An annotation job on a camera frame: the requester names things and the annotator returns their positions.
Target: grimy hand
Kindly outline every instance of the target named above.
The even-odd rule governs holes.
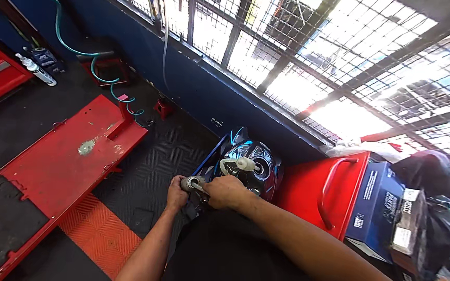
[[[244,200],[250,196],[256,197],[235,176],[216,177],[210,183],[206,183],[203,188],[209,193],[209,205],[215,209],[237,210]]]
[[[180,210],[187,203],[189,195],[180,188],[180,181],[184,176],[174,176],[167,190],[166,208]]]

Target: red handle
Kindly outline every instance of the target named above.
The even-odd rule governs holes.
[[[326,179],[326,182],[324,183],[324,187],[322,188],[322,192],[319,195],[319,198],[317,200],[317,209],[319,211],[319,214],[321,215],[322,221],[324,222],[324,225],[328,230],[331,230],[334,228],[334,225],[331,223],[328,217],[328,213],[326,210],[324,210],[323,202],[324,202],[324,195],[326,194],[327,189],[329,189],[329,186],[331,185],[331,182],[333,181],[334,174],[336,174],[336,170],[338,169],[338,166],[343,162],[350,162],[350,163],[357,163],[359,161],[358,158],[340,158],[334,162],[334,164],[329,169],[329,175]]]

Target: white bottle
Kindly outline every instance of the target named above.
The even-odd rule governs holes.
[[[43,80],[48,86],[55,86],[57,84],[57,81],[53,79],[51,75],[49,75],[46,71],[44,71],[41,67],[36,65],[34,61],[31,61],[30,59],[26,58],[25,56],[22,56],[21,54],[15,54],[17,58],[20,59],[20,62],[27,67],[27,69],[34,73],[39,79]]]

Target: forearm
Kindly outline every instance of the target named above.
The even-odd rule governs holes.
[[[389,280],[318,227],[252,194],[236,211],[254,221],[291,261],[320,280]]]
[[[128,259],[116,281],[159,280],[166,265],[174,217],[178,209],[166,208],[154,227]]]

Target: cable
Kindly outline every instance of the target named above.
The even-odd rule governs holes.
[[[170,87],[167,86],[166,82],[166,52],[167,52],[167,41],[170,34],[170,27],[167,26],[167,16],[166,16],[166,1],[162,0],[164,3],[164,26],[165,26],[165,40],[164,40],[164,52],[162,54],[162,79],[164,80],[164,84],[166,85],[166,89],[169,91]]]
[[[57,38],[59,39],[59,42],[60,42],[62,45],[64,45],[64,47],[65,47],[66,49],[70,50],[71,52],[73,52],[73,53],[75,53],[75,54],[80,54],[80,55],[84,55],[84,56],[92,56],[92,57],[93,57],[93,60],[91,61],[91,67],[90,67],[91,74],[93,74],[93,76],[94,76],[98,81],[101,81],[101,82],[104,82],[104,83],[111,83],[111,84],[110,84],[110,94],[112,94],[112,96],[114,97],[114,99],[116,99],[117,101],[126,104],[126,109],[128,110],[128,112],[129,112],[131,115],[134,116],[134,121],[135,121],[138,125],[140,125],[140,126],[142,126],[142,127],[146,127],[146,126],[141,125],[141,124],[136,120],[136,117],[139,116],[139,115],[142,115],[142,114],[144,113],[144,110],[138,110],[138,111],[136,111],[136,112],[133,112],[133,111],[131,111],[131,110],[129,109],[129,103],[134,102],[134,101],[135,101],[135,98],[132,97],[132,98],[130,98],[130,99],[128,99],[128,100],[121,100],[121,99],[119,99],[118,97],[116,97],[116,95],[114,94],[114,84],[115,84],[117,81],[119,81],[120,79],[119,79],[119,78],[116,78],[116,79],[114,79],[114,80],[104,80],[104,79],[98,77],[97,74],[95,73],[95,63],[97,62],[97,58],[100,56],[100,53],[83,53],[83,52],[79,52],[79,51],[77,51],[77,50],[75,50],[75,49],[69,47],[69,46],[64,42],[64,40],[62,39],[62,36],[61,36],[61,34],[60,34],[60,21],[61,21],[61,18],[62,18],[62,5],[60,4],[59,0],[54,0],[54,1],[55,1],[56,4],[57,4],[57,16],[55,17],[55,32],[56,32],[56,34],[57,34]],[[164,58],[163,58],[163,61],[165,61],[165,59],[166,59],[166,47],[165,47],[165,56],[164,56]],[[151,121],[148,121],[148,122],[147,122],[147,126],[150,126],[149,124],[152,124],[152,122],[151,122]]]

